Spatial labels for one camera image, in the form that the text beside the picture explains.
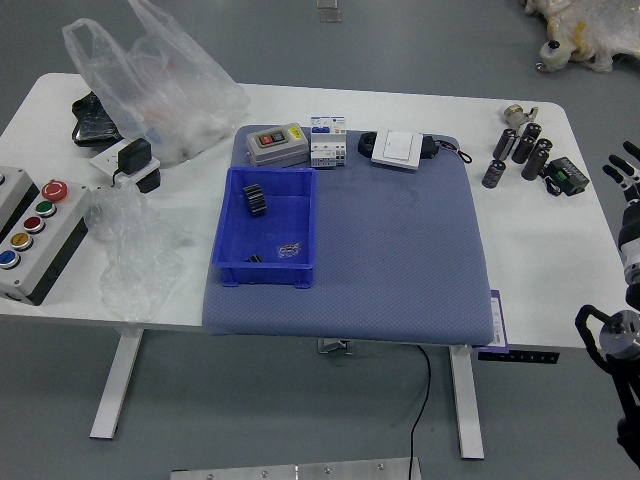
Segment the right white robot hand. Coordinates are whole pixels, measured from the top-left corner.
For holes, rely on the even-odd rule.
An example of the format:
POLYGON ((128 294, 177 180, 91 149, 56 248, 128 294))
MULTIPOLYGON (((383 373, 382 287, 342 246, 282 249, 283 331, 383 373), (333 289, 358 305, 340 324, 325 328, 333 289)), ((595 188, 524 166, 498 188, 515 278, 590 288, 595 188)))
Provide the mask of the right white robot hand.
POLYGON ((611 154, 602 167, 622 189, 627 207, 623 212, 617 246, 626 263, 639 261, 639 169, 618 155, 611 154))

